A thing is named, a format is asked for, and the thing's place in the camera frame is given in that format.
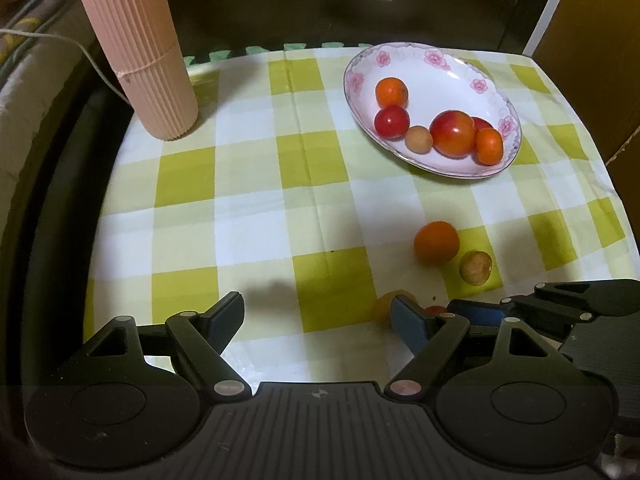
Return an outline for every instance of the checkered tablecloth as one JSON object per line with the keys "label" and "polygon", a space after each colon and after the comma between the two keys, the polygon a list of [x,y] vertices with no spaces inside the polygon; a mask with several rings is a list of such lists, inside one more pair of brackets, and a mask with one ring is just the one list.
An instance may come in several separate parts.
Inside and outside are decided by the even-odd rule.
{"label": "checkered tablecloth", "polygon": [[[359,50],[190,67],[200,118],[179,140],[156,140],[133,118],[95,235],[87,335],[119,314],[162,323],[238,290],[246,317],[225,358],[252,386],[385,383],[409,358],[391,331],[369,322],[386,292],[446,305],[528,294],[539,282],[640,275],[590,134],[532,60],[452,52],[504,89],[524,136],[508,170],[463,182],[406,165],[358,129],[342,74]],[[425,268],[412,240],[433,220],[458,229],[461,250]],[[482,287],[458,274],[471,249],[494,258]]]}

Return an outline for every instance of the pink container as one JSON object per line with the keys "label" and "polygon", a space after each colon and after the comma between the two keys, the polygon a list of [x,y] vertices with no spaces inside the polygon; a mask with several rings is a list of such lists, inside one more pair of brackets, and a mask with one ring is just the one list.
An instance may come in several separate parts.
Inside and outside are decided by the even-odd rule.
{"label": "pink container", "polygon": [[146,130],[185,133],[198,104],[167,0],[82,0],[100,46]]}

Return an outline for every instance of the cherry tomato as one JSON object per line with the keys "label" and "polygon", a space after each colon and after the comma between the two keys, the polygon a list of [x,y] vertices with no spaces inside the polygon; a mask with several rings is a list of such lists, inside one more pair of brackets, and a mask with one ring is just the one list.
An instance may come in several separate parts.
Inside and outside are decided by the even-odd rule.
{"label": "cherry tomato", "polygon": [[444,308],[443,306],[431,305],[431,306],[426,307],[424,309],[424,311],[427,314],[430,314],[431,316],[437,316],[438,314],[442,314],[443,312],[446,312],[447,309]]}
{"label": "cherry tomato", "polygon": [[382,108],[373,121],[380,137],[394,139],[403,136],[409,129],[409,114],[404,108],[391,105]]}
{"label": "cherry tomato", "polygon": [[481,119],[480,117],[471,117],[471,118],[474,120],[474,126],[476,127],[476,132],[479,132],[483,128],[493,128],[491,124],[489,124],[484,119]]}

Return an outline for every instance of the white plate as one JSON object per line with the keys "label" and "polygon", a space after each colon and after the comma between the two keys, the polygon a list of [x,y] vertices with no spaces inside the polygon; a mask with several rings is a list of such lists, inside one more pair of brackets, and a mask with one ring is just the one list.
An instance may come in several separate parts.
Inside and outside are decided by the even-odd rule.
{"label": "white plate", "polygon": [[[500,163],[483,166],[473,154],[449,158],[435,149],[419,155],[404,145],[404,138],[380,137],[373,126],[380,110],[375,89],[385,77],[397,77],[407,86],[406,110],[412,126],[420,124],[428,128],[444,110],[462,110],[489,121],[504,141]],[[520,149],[520,120],[506,95],[480,69],[434,46],[384,43],[363,50],[344,72],[344,95],[358,124],[373,140],[409,164],[432,173],[471,180],[485,178],[507,168]]]}

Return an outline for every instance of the tomato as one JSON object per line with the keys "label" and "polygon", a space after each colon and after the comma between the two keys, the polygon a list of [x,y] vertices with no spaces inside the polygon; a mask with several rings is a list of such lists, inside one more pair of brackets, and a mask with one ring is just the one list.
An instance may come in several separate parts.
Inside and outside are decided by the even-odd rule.
{"label": "tomato", "polygon": [[471,117],[471,118],[474,120],[474,125],[476,126],[476,132],[479,132],[483,128],[493,128],[491,124],[489,124],[484,119],[481,119],[480,117]]}
{"label": "tomato", "polygon": [[437,115],[429,131],[436,150],[452,158],[467,156],[476,144],[473,119],[458,110],[447,110]]}
{"label": "tomato", "polygon": [[502,160],[504,146],[502,136],[493,128],[483,128],[476,133],[476,157],[480,164],[493,166]]}
{"label": "tomato", "polygon": [[397,105],[382,108],[373,121],[373,125],[380,137],[395,139],[402,137],[409,129],[409,114]]}
{"label": "tomato", "polygon": [[447,309],[444,308],[443,306],[439,306],[439,305],[431,305],[428,306],[424,309],[424,311],[429,314],[430,316],[438,316],[439,314],[442,314],[443,312],[446,312]]}
{"label": "tomato", "polygon": [[376,85],[376,99],[381,108],[391,105],[405,107],[409,100],[409,91],[397,77],[385,77]]}

